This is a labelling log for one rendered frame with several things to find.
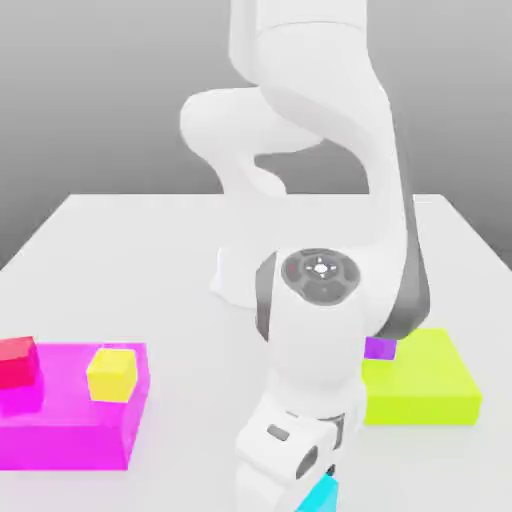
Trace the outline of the small purple cube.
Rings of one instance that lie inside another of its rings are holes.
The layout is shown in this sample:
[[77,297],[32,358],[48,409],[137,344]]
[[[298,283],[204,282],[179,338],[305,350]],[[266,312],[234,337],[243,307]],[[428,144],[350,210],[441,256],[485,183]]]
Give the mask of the small purple cube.
[[369,360],[395,359],[397,341],[395,339],[384,339],[367,337],[365,340],[364,358]]

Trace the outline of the small yellow cube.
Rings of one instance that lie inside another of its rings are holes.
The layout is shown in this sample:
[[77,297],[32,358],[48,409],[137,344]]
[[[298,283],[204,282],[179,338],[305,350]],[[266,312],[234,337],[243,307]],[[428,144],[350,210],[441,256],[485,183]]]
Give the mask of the small yellow cube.
[[87,370],[90,399],[95,402],[128,403],[138,380],[135,352],[99,348]]

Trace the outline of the large yellow-green box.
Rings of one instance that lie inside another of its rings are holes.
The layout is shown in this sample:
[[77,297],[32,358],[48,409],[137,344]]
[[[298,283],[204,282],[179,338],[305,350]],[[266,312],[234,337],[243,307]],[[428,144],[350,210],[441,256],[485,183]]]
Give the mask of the large yellow-green box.
[[366,359],[368,426],[474,425],[482,393],[448,331],[421,328],[392,360]]

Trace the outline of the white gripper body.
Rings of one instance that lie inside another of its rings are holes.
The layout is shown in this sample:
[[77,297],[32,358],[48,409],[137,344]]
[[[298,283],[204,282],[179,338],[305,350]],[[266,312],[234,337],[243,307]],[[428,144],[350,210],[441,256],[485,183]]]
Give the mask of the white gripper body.
[[236,512],[294,512],[320,479],[318,470],[292,483],[278,480],[246,462],[238,465]]

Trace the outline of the small cyan cube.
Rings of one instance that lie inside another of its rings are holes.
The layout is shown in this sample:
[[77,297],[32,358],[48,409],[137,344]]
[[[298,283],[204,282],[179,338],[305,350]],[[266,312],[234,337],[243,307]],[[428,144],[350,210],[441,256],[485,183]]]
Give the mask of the small cyan cube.
[[337,512],[339,484],[325,474],[300,503],[296,512]]

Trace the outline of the small red cube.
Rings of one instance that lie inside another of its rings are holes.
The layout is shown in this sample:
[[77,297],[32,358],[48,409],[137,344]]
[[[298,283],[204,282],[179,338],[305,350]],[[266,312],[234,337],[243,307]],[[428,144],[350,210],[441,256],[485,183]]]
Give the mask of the small red cube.
[[32,337],[0,339],[0,389],[31,386],[39,371]]

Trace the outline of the large magenta box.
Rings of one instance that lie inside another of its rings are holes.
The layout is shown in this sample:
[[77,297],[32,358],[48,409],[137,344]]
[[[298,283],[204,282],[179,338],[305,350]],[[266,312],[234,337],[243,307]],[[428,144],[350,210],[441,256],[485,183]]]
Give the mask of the large magenta box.
[[90,399],[86,370],[99,344],[39,344],[35,383],[0,389],[0,470],[128,468],[150,387],[147,350],[143,343],[105,346],[135,353],[130,400]]

